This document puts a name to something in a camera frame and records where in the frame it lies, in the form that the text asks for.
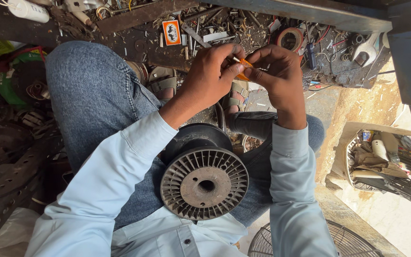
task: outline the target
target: white wire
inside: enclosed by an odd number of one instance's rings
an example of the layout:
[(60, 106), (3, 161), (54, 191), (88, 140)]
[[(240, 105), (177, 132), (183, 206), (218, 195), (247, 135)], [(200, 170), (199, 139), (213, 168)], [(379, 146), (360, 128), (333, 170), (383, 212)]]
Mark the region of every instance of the white wire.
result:
[(3, 3), (0, 3), (0, 5), (2, 5), (2, 6), (7, 6), (7, 7), (12, 7), (12, 8), (14, 8), (14, 9), (17, 9), (17, 10), (21, 10), (20, 8), (18, 8), (18, 7), (15, 7), (15, 6), (13, 6), (13, 5), (9, 5), (6, 1), (4, 1), (4, 0), (1, 0)]

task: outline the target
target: jeans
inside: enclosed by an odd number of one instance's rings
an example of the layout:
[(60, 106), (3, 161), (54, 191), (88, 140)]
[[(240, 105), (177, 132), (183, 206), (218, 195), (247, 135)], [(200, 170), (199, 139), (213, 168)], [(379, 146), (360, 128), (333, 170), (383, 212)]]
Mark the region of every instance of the jeans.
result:
[[(79, 170), (102, 140), (162, 106), (140, 84), (128, 64), (101, 44), (64, 43), (47, 56), (46, 69), (52, 108), (73, 172)], [(250, 182), (246, 196), (231, 215), (245, 226), (251, 225), (272, 203), (269, 156), (275, 120), (276, 113), (238, 112), (230, 121), (233, 132), (265, 140), (257, 149), (240, 156)], [(309, 145), (316, 151), (323, 143), (323, 125), (310, 115), (307, 122)], [(163, 207), (160, 184), (165, 168), (160, 159), (153, 160), (144, 180), (136, 184), (134, 193), (115, 219), (116, 229), (144, 219)]]

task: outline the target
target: white plastic bottle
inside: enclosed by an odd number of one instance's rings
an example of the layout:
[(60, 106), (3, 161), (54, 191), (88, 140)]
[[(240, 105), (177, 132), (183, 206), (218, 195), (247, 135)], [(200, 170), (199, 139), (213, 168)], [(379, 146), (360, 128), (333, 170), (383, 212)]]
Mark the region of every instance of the white plastic bottle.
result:
[(47, 9), (37, 4), (25, 0), (9, 0), (7, 3), (10, 5), (10, 12), (17, 17), (42, 23), (50, 19)]

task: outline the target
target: workbench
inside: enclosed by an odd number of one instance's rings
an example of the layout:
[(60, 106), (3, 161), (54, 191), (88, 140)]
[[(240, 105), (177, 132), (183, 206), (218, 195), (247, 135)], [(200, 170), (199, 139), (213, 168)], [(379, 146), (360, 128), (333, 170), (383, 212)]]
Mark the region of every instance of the workbench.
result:
[[(247, 54), (253, 50), (267, 44), (267, 26), (273, 21), (272, 15), (258, 14), (257, 19), (264, 26), (264, 28), (256, 29), (256, 26), (249, 29), (249, 35), (241, 34), (240, 37), (236, 37), (233, 41), (240, 43)], [(247, 20), (247, 24), (251, 27), (253, 24)], [(161, 28), (157, 32), (146, 32), (129, 28), (120, 31), (109, 36), (102, 35), (102, 33), (94, 32), (94, 40), (92, 42), (103, 44), (112, 49), (115, 53), (128, 61), (134, 61), (154, 66), (163, 66), (174, 68), (181, 71), (188, 71), (192, 60), (185, 60), (185, 56), (181, 53), (184, 46), (164, 46), (159, 47), (159, 33)], [(273, 44), (276, 36), (281, 31), (275, 31), (271, 34), (271, 43)], [(328, 35), (323, 39), (322, 45), (317, 44), (315, 46), (315, 52), (319, 53), (321, 47), (323, 53), (328, 58), (333, 54), (332, 48), (326, 49), (331, 40), (334, 40), (336, 32), (331, 30)], [(21, 43), (40, 45), (47, 48), (54, 48), (67, 41), (74, 40), (67, 32), (64, 36), (60, 36), (59, 29), (55, 21), (51, 18), (47, 23), (38, 23), (31, 20), (17, 18), (12, 15), (7, 7), (0, 5), (0, 39), (11, 40)], [(135, 48), (136, 40), (143, 40), (145, 46), (143, 50), (139, 48), (138, 51)], [(350, 72), (334, 75), (331, 73), (329, 62), (324, 54), (317, 55), (317, 70), (311, 72), (307, 65), (303, 68), (304, 76), (309, 79), (319, 80), (322, 84), (335, 84), (344, 87), (353, 88), (371, 88), (376, 80), (380, 68), (388, 61), (390, 52), (380, 44), (382, 53), (379, 58), (372, 65), (364, 68), (355, 69)], [(337, 60), (333, 62), (333, 68), (335, 72), (350, 69), (352, 67), (358, 67), (356, 62), (344, 62), (340, 60), (340, 55), (337, 55)]]

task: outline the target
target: rusty metal strip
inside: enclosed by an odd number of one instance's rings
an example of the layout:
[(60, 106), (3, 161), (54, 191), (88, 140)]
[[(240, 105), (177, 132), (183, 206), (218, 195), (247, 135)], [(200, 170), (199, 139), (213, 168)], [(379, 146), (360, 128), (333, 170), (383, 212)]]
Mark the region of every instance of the rusty metal strip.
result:
[(63, 146), (54, 125), (0, 178), (0, 229), (15, 208), (34, 194), (41, 177), (39, 167)]
[(199, 6), (199, 3), (194, 0), (164, 0), (156, 4), (100, 20), (96, 24), (104, 35), (109, 35), (113, 32), (118, 32), (156, 20), (173, 12), (196, 6)]

